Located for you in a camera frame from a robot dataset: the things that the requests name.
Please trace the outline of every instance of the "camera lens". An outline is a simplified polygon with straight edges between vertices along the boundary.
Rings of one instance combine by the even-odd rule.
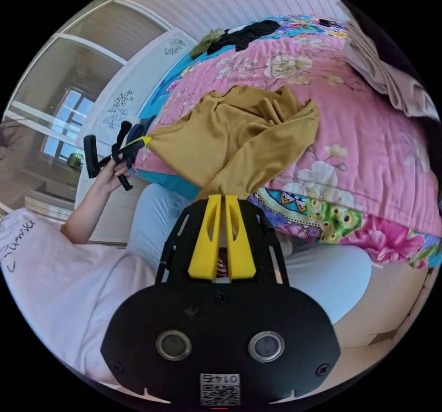
[[[168,360],[183,360],[191,350],[189,337],[178,330],[167,330],[157,338],[157,351]]]
[[[250,356],[260,363],[276,360],[284,351],[284,340],[276,332],[256,334],[249,343]]]

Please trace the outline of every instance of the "green cloth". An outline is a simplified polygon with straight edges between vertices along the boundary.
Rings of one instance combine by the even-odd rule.
[[[190,50],[189,55],[190,55],[191,59],[194,60],[197,57],[199,57],[201,54],[204,54],[209,49],[209,46],[212,43],[217,42],[223,34],[224,34],[223,29],[211,30],[207,35],[205,35],[201,39],[201,41],[196,46],[194,46]]]

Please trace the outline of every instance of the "white t-shirt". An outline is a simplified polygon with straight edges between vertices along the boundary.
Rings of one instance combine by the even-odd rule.
[[[27,209],[0,223],[0,263],[26,321],[56,356],[96,381],[118,388],[100,352],[116,309],[155,282],[153,271],[126,250],[73,245]]]

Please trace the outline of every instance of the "light blue pants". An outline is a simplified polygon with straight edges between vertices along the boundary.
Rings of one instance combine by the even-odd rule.
[[[128,250],[156,273],[163,246],[181,211],[191,201],[158,184],[145,188],[138,201]],[[372,272],[368,254],[356,246],[311,245],[294,241],[285,259],[290,286],[313,298],[335,324],[363,296]]]

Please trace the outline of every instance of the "person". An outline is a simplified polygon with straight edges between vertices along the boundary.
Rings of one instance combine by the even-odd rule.
[[[100,353],[107,326],[129,296],[154,284],[164,242],[191,203],[149,184],[126,249],[87,244],[120,174],[128,174],[126,166],[109,162],[61,226],[27,209],[0,223],[1,268],[28,324],[67,365],[113,388],[120,386]],[[298,245],[285,260],[290,285],[316,300],[333,324],[359,301],[371,275],[368,254],[354,246]]]

